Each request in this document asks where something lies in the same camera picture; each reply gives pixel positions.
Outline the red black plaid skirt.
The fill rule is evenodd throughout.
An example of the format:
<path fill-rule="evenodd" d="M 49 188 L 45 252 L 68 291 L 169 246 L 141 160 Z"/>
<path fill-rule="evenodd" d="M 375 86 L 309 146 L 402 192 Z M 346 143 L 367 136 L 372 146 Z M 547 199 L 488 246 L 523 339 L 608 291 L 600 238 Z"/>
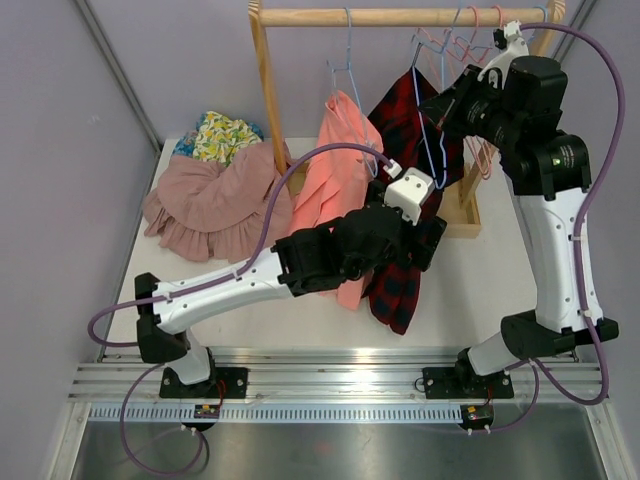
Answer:
<path fill-rule="evenodd" d="M 420 104 L 437 95 L 436 89 L 420 71 L 418 82 L 423 98 Z M 418 107 L 411 76 L 407 71 L 395 81 L 368 119 L 381 135 L 386 157 L 395 160 L 404 169 L 415 167 L 431 176 L 425 150 L 418 145 L 421 139 Z M 442 132 L 425 114 L 423 116 L 427 121 L 429 140 L 434 142 L 436 134 Z M 443 135 L 446 153 L 449 154 L 448 188 L 464 176 L 464 147 L 461 139 Z M 413 318 L 419 299 L 421 275 L 422 272 L 417 268 L 400 267 L 393 263 L 377 270 L 366 289 L 372 315 L 398 335 L 406 333 Z"/>

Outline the pink hanger with ruffled garment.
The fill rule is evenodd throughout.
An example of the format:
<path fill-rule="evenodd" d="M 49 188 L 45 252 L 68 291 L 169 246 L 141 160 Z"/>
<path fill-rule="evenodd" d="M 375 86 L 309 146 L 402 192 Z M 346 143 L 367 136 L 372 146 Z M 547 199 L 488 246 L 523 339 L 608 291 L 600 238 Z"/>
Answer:
<path fill-rule="evenodd" d="M 418 59 L 422 48 L 426 48 L 440 57 L 438 83 L 440 88 L 445 86 L 445 68 L 448 68 L 450 74 L 454 75 L 456 73 L 456 68 L 454 67 L 455 62 L 461 66 L 467 64 L 484 66 L 492 50 L 491 46 L 476 43 L 480 29 L 478 8 L 474 5 L 468 5 L 465 9 L 470 10 L 474 16 L 473 29 L 470 37 L 454 33 L 457 19 L 462 12 L 462 2 L 459 2 L 453 23 L 444 28 L 440 36 L 432 35 L 429 30 L 424 27 L 418 27 L 414 35 L 417 39 L 415 59 Z M 490 158 L 489 147 L 482 144 L 479 140 L 466 140 L 465 145 L 471 151 L 475 166 L 479 169 L 481 178 L 488 180 L 492 174 L 492 160 Z"/>

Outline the dusty pink ruffled garment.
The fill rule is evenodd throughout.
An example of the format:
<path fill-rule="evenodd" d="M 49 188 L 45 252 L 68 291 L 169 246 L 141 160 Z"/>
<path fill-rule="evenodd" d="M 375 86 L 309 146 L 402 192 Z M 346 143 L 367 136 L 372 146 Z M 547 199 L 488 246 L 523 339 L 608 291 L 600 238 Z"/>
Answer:
<path fill-rule="evenodd" d="M 280 179 L 267 142 L 240 149 L 227 167 L 174 155 L 144 200 L 144 235 L 192 262 L 245 260 Z"/>

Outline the blue floral skirt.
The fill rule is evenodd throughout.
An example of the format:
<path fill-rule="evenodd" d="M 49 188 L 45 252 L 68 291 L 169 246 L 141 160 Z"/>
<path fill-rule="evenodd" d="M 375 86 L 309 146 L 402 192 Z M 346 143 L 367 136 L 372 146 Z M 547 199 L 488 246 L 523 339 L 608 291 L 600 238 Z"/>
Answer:
<path fill-rule="evenodd" d="M 198 127 L 198 123 L 199 123 L 199 119 L 197 120 L 195 127 L 188 131 L 184 136 L 182 136 L 178 142 L 176 143 L 174 149 L 173 149 L 173 154 L 174 155 L 183 155 L 183 156 L 187 156 L 187 157 L 192 157 L 192 151 L 193 151 L 193 147 L 194 147 L 194 141 L 195 141 L 195 137 L 197 134 L 197 127 Z M 258 135 L 261 136 L 261 138 L 264 140 L 264 134 L 262 132 L 262 130 L 260 129 L 260 127 L 258 125 L 256 125 L 253 122 L 247 122 L 249 123 L 256 131 L 256 133 Z"/>

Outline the blue hanger with plaid skirt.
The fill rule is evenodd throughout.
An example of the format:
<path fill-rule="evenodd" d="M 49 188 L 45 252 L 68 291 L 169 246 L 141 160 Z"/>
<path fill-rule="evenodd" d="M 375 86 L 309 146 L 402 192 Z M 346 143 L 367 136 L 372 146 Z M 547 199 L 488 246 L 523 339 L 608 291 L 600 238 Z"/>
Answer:
<path fill-rule="evenodd" d="M 415 59 L 415 54 L 417 51 L 417 43 L 416 43 L 417 39 L 414 37 L 415 33 L 413 34 L 413 37 L 411 39 L 412 45 L 414 46 L 414 53 L 411 59 L 411 63 L 409 65 L 409 73 L 412 80 L 415 104 L 416 106 L 419 106 L 423 98 L 421 97 L 420 90 L 419 90 L 419 82 L 418 82 L 419 69 L 418 69 L 417 63 L 419 60 L 420 53 L 424 48 L 420 50 L 418 59 Z M 418 121 L 419 121 L 420 133 L 421 133 L 421 139 L 418 145 L 422 146 L 425 150 L 426 157 L 427 157 L 427 164 L 429 167 L 429 173 L 431 174 L 431 177 L 434 179 L 435 189 L 443 192 L 444 189 L 447 187 L 448 180 L 450 177 L 449 154 L 446 153 L 446 149 L 444 145 L 445 136 L 442 133 L 438 133 L 435 136 L 435 141 L 431 142 L 427 134 L 426 119 L 424 118 L 423 114 L 420 112 L 418 112 L 417 115 L 418 115 Z"/>

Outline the lemon print skirt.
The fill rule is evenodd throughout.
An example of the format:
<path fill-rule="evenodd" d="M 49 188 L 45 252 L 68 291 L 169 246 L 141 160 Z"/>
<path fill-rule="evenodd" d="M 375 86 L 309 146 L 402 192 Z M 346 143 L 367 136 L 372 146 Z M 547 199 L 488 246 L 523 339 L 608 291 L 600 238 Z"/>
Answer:
<path fill-rule="evenodd" d="M 228 167 L 239 150 L 262 142 L 261 136 L 244 120 L 207 111 L 199 119 L 192 157 Z"/>

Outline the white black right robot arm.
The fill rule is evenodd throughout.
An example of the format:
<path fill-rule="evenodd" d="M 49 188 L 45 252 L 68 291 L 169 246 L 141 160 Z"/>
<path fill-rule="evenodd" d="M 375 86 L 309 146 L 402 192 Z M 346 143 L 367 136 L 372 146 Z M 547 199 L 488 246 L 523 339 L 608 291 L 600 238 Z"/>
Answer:
<path fill-rule="evenodd" d="M 594 292 L 583 209 L 588 150 L 558 127 L 567 84 L 558 62 L 528 55 L 504 72 L 470 65 L 420 105 L 445 135 L 478 137 L 498 151 L 537 289 L 534 309 L 505 316 L 497 334 L 460 353 L 453 380 L 466 396 L 519 361 L 582 345 L 600 349 L 619 335 Z"/>

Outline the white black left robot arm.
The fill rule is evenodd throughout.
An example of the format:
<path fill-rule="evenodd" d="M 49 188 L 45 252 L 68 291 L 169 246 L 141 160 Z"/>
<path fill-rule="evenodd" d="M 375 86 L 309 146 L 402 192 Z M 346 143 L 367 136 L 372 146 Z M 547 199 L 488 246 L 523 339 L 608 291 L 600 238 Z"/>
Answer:
<path fill-rule="evenodd" d="M 233 265 L 218 278 L 170 283 L 138 275 L 137 343 L 144 362 L 164 367 L 160 397 L 245 397 L 247 369 L 217 368 L 211 350 L 193 337 L 192 326 L 202 320 L 253 303 L 336 290 L 396 261 L 426 270 L 438 241 L 421 242 L 417 228 L 433 191 L 415 174 L 378 184 L 363 208 L 279 239 L 250 266 Z"/>

